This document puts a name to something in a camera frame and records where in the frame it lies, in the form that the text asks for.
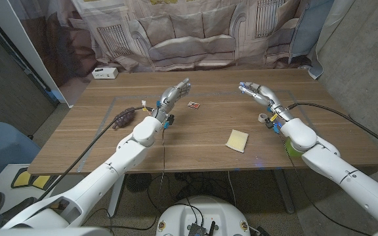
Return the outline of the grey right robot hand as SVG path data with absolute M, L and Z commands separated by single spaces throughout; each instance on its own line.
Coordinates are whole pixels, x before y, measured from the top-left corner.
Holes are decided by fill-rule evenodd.
M 264 85 L 258 85 L 252 82 L 240 82 L 239 89 L 248 96 L 253 97 L 258 104 L 268 107 L 271 112 L 276 113 L 277 116 L 288 122 L 293 119 L 292 114 L 288 109 L 282 106 L 282 103 L 275 95 L 275 93 Z

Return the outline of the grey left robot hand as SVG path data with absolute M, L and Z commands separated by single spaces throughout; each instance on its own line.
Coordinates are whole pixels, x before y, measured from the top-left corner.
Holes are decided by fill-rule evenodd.
M 161 95 L 157 108 L 153 110 L 152 117 L 160 122 L 164 122 L 175 103 L 182 97 L 185 97 L 190 92 L 190 89 L 191 84 L 189 83 L 189 78 L 185 78 L 176 86 L 167 88 Z

